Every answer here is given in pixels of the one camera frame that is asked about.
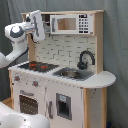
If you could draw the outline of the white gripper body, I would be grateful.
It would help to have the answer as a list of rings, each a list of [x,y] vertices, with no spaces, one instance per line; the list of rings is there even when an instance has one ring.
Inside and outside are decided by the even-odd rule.
[[[41,11],[36,10],[26,15],[25,30],[33,35],[33,41],[43,41],[45,39]]]

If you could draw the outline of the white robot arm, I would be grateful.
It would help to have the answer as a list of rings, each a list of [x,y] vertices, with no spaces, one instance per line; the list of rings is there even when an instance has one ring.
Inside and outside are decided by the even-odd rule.
[[[11,40],[13,50],[7,56],[0,52],[0,68],[8,66],[28,51],[28,34],[33,36],[35,42],[45,39],[40,10],[28,13],[22,23],[5,27],[5,36]],[[50,128],[50,123],[44,115],[20,113],[0,101],[0,128]]]

